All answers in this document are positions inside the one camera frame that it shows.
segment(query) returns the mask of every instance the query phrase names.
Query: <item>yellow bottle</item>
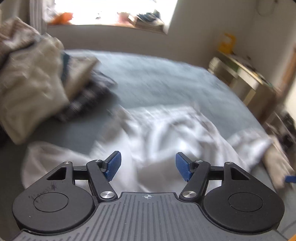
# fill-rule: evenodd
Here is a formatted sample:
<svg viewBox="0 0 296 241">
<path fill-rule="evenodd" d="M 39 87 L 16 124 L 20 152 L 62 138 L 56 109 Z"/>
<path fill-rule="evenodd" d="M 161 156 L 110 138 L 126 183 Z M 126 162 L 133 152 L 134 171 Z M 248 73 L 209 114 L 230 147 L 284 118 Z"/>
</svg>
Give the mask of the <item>yellow bottle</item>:
<svg viewBox="0 0 296 241">
<path fill-rule="evenodd" d="M 224 54 L 231 54 L 232 49 L 235 45 L 236 37 L 232 34 L 224 33 L 224 39 L 222 43 L 220 43 L 220 46 L 218 50 Z"/>
</svg>

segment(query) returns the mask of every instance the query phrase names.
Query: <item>metal screw cap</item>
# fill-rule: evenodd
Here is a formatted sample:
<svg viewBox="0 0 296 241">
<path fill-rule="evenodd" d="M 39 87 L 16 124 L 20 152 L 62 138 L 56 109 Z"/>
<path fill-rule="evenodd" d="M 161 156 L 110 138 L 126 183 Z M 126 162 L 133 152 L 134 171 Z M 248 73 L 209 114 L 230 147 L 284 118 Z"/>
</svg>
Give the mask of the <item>metal screw cap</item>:
<svg viewBox="0 0 296 241">
<path fill-rule="evenodd" d="M 194 198 L 197 196 L 197 194 L 194 191 L 185 191 L 182 193 L 182 196 L 185 198 Z"/>
<path fill-rule="evenodd" d="M 113 198 L 115 196 L 115 193 L 111 191 L 105 191 L 105 192 L 101 192 L 100 196 L 101 198 L 108 199 L 108 198 Z"/>
</svg>

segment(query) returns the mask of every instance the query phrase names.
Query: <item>beige pillow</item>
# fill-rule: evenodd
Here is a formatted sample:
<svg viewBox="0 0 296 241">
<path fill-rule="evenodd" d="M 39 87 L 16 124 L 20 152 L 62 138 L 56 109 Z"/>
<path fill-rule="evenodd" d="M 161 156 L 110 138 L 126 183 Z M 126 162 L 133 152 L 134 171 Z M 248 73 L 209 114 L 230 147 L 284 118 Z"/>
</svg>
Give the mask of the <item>beige pillow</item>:
<svg viewBox="0 0 296 241">
<path fill-rule="evenodd" d="M 262 162 L 265 165 L 275 189 L 280 190 L 285 187 L 285 177 L 294 175 L 295 172 L 290 166 L 289 160 L 284 154 L 278 139 L 274 135 L 270 137 L 273 143 L 265 152 Z"/>
<path fill-rule="evenodd" d="M 60 79 L 62 49 L 58 39 L 45 36 L 11 53 L 0 72 L 0 123 L 15 144 L 69 104 Z"/>
<path fill-rule="evenodd" d="M 19 18 L 10 18 L 0 25 L 0 66 L 9 53 L 32 44 L 39 33 Z"/>
<path fill-rule="evenodd" d="M 68 76 L 64 83 L 65 93 L 69 100 L 74 99 L 89 83 L 91 71 L 97 63 L 98 59 L 95 56 L 70 57 Z"/>
</svg>

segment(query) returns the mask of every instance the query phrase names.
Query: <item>crosshair marking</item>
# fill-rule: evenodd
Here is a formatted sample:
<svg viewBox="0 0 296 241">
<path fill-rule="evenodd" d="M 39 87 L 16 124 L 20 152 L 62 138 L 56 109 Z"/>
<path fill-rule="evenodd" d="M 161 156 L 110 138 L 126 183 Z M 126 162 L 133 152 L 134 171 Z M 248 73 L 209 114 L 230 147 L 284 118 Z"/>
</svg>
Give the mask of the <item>crosshair marking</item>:
<svg viewBox="0 0 296 241">
<path fill-rule="evenodd" d="M 143 196 L 146 199 L 152 198 L 153 196 L 151 196 L 150 194 L 146 194 L 145 196 Z"/>
</svg>

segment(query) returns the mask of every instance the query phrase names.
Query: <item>windowsill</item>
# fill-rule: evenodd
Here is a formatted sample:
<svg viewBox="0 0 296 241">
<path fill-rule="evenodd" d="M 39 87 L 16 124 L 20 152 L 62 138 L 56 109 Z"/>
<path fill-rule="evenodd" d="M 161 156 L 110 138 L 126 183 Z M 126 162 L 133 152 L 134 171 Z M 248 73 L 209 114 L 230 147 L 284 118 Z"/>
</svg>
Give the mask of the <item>windowsill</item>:
<svg viewBox="0 0 296 241">
<path fill-rule="evenodd" d="M 158 33 L 158 34 L 168 34 L 168 31 L 166 31 L 166 29 L 168 29 L 168 27 L 166 28 L 166 26 L 164 26 L 163 30 L 157 30 L 157 29 L 150 29 L 150 28 L 145 28 L 145 27 L 139 27 L 139 26 L 134 26 L 130 23 L 92 23 L 92 24 L 64 24 L 64 25 L 47 25 L 47 28 L 55 28 L 55 27 L 61 27 L 61 26 L 65 26 L 65 27 L 71 27 L 71 26 L 113 26 L 113 27 L 123 27 L 123 28 L 132 28 L 132 29 L 138 29 L 138 30 L 144 30 L 144 31 L 149 31 L 149 32 L 153 32 L 153 33 Z"/>
</svg>

